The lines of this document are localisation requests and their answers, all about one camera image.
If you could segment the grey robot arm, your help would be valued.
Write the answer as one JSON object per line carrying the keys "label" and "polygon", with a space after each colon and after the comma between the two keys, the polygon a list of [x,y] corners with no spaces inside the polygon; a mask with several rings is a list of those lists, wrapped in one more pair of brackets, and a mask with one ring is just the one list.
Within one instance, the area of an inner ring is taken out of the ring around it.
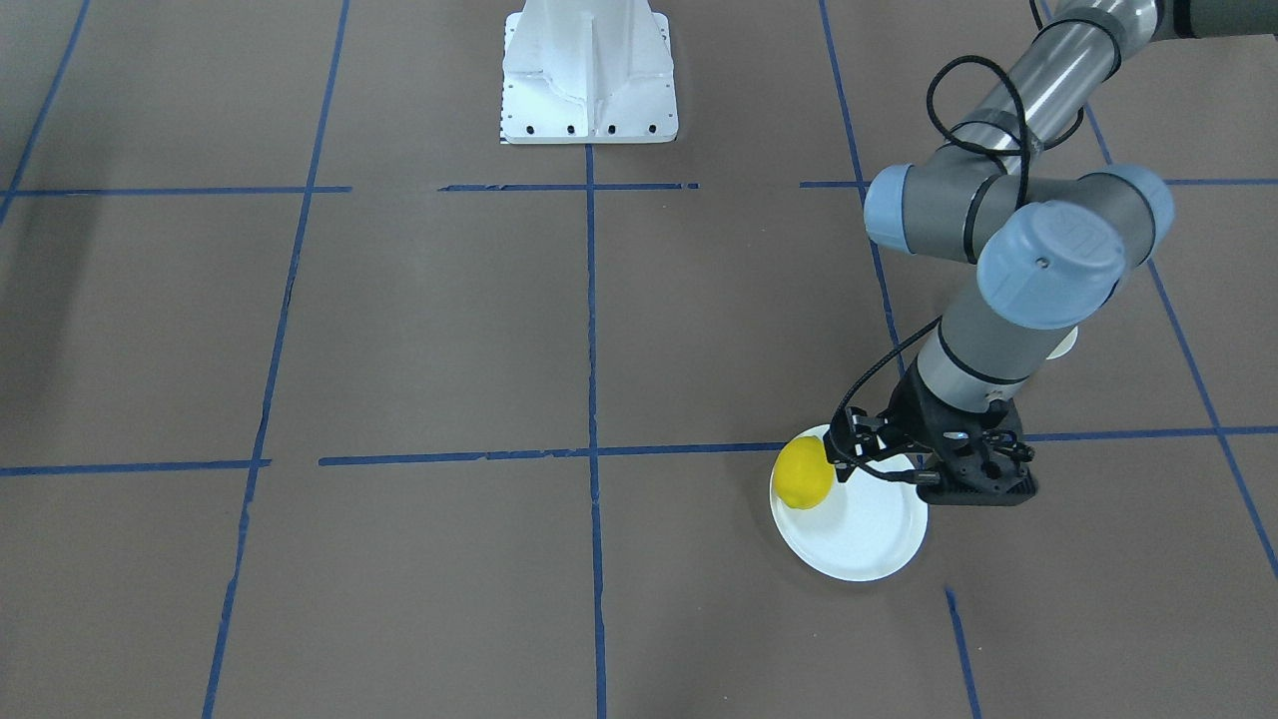
{"label": "grey robot arm", "polygon": [[866,189],[866,234],[881,249],[967,263],[971,286],[912,333],[921,351],[875,415],[837,405],[820,466],[942,497],[1028,494],[1034,450],[1013,396],[1068,333],[1150,259],[1176,217],[1150,170],[1109,165],[1068,181],[1033,181],[1034,160],[1082,124],[1091,91],[1146,45],[1275,32],[1273,1],[1062,1],[996,88],[927,163],[882,170]]}

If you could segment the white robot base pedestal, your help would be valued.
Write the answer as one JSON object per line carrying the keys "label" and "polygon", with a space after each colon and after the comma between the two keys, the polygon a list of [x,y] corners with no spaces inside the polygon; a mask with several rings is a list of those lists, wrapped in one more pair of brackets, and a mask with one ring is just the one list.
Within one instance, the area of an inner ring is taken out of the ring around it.
{"label": "white robot base pedestal", "polygon": [[527,1],[502,38],[498,140],[676,140],[671,27],[649,3]]}

